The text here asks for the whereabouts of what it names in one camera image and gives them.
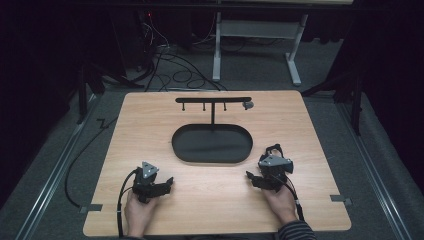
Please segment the dark computer case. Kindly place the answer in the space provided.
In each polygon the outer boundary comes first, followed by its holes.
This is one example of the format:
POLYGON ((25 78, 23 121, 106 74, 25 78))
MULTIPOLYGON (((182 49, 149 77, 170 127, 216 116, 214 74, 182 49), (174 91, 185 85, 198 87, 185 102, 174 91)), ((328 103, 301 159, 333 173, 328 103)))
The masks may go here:
POLYGON ((111 18, 125 68, 138 71, 146 69, 149 59, 139 12, 118 9, 111 13, 111 18))

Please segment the black looped object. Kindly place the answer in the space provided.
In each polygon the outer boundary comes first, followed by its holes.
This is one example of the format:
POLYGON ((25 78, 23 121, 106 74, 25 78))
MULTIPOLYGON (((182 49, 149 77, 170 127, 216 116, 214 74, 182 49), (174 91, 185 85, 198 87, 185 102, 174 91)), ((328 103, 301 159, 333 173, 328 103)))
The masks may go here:
POLYGON ((284 153, 283 153, 283 150, 282 150, 280 144, 274 144, 274 145, 269 146, 269 147, 266 148, 265 155, 266 156, 277 155, 279 157, 283 157, 284 156, 284 153))

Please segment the person's right hand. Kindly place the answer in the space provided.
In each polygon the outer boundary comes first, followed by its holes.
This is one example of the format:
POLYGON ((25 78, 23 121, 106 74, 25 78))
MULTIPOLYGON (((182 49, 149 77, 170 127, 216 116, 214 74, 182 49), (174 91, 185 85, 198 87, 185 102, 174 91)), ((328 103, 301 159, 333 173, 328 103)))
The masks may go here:
POLYGON ((296 221, 295 200, 290 190, 283 186, 278 192, 273 190, 262 191, 272 212, 276 215, 282 225, 296 221))

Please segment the person's left hand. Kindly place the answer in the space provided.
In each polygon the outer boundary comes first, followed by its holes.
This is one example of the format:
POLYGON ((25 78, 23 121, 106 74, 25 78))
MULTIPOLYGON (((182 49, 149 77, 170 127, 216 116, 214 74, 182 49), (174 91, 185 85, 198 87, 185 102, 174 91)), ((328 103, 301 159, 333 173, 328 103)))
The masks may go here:
POLYGON ((125 206, 128 237, 142 238, 144 236, 158 201, 158 198, 152 198, 148 203, 142 203, 136 194, 128 193, 125 206))

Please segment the metal floor rail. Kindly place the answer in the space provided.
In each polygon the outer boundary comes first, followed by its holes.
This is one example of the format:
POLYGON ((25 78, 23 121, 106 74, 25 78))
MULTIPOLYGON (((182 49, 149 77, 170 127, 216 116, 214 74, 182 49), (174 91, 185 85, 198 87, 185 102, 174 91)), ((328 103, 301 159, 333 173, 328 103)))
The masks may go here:
POLYGON ((355 132, 350 122, 350 114, 348 108, 344 104, 336 105, 337 111, 346 125, 351 138, 359 152, 361 162, 364 165, 368 181, 377 197, 384 215, 397 240, 412 240, 411 234, 400 216, 398 207, 396 206, 392 196, 390 195, 386 185, 384 184, 376 166, 373 163, 364 141, 355 132))
POLYGON ((62 149, 54 168, 52 169, 46 183, 43 185, 43 188, 33 204, 30 213, 26 217, 14 240, 31 240, 59 186, 61 179, 65 175, 66 169, 70 166, 70 155, 74 151, 77 141, 86 126, 87 120, 96 109, 100 99, 100 95, 92 94, 90 96, 88 100, 87 115, 76 124, 76 127, 62 149))

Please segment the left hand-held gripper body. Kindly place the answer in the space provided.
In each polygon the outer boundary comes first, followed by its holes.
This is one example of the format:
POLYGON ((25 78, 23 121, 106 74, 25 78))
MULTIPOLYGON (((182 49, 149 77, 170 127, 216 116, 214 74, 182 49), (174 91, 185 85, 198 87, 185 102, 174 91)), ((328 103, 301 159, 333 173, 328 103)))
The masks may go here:
POLYGON ((136 169, 136 176, 132 190, 142 203, 148 203, 152 198, 164 194, 163 184, 155 184, 159 169, 152 164, 143 161, 142 166, 136 169))

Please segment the grey tape strip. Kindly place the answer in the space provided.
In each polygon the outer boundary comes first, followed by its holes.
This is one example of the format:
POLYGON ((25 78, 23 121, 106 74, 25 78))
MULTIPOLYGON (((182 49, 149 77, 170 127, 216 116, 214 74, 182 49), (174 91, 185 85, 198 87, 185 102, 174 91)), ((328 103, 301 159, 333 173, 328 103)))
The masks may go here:
POLYGON ((350 198, 346 198, 344 195, 330 195, 330 199, 332 202, 341 202, 345 206, 350 206, 353 203, 350 198))
POLYGON ((82 206, 79 208, 79 213, 85 214, 88 212, 100 212, 102 210, 103 204, 90 204, 88 206, 82 206))

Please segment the black tripod stand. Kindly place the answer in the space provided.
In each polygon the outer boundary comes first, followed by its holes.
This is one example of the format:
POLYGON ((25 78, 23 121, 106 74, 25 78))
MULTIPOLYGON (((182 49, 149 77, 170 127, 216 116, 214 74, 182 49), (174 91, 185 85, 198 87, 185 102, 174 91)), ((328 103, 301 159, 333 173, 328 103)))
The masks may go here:
POLYGON ((362 98, 362 76, 353 72, 345 72, 332 77, 301 92, 303 97, 309 97, 320 91, 333 89, 333 100, 335 103, 351 103, 350 124, 356 135, 360 135, 359 120, 362 98))
POLYGON ((105 92, 105 87, 102 83, 101 78, 107 76, 112 78, 124 86, 136 89, 142 89, 143 85, 136 84, 125 79, 122 76, 113 74, 105 68, 94 64, 92 62, 85 62, 81 65, 78 70, 78 100, 79 100, 79 120, 78 124, 81 124, 88 117, 88 98, 87 98, 87 87, 90 87, 94 94, 102 95, 105 92))

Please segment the white metal desk frame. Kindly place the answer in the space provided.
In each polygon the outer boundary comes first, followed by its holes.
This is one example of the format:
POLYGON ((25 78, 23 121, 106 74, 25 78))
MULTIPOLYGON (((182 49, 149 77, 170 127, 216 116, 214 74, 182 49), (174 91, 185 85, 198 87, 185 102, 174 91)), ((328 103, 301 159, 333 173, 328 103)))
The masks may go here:
POLYGON ((295 57, 306 28, 308 15, 303 14, 298 21, 267 22, 253 20, 227 20, 221 18, 221 13, 216 14, 215 23, 215 50, 213 57, 212 80, 218 82, 221 77, 221 38, 274 38, 293 41, 290 52, 285 54, 285 61, 290 73, 292 84, 301 85, 301 79, 295 63, 295 57))

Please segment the black hook rack with tray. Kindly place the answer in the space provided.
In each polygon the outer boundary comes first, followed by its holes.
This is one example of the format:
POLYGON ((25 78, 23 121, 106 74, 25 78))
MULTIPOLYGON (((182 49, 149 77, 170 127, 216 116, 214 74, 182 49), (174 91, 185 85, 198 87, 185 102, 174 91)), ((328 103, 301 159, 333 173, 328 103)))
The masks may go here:
POLYGON ((251 97, 186 98, 175 101, 182 105, 201 103, 211 105, 211 121, 208 124, 186 124, 178 128, 172 136, 172 148, 175 155, 188 163, 237 164, 251 153, 253 138, 248 130, 235 124, 215 122, 216 104, 252 101, 251 97))

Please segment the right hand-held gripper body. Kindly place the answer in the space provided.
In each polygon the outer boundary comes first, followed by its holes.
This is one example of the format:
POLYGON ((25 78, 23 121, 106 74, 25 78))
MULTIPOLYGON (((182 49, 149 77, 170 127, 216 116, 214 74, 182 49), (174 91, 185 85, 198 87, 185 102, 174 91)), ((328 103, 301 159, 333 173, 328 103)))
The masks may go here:
POLYGON ((258 162, 260 172, 265 181, 264 188, 278 192, 287 183, 287 173, 292 174, 294 164, 290 159, 269 155, 258 162))

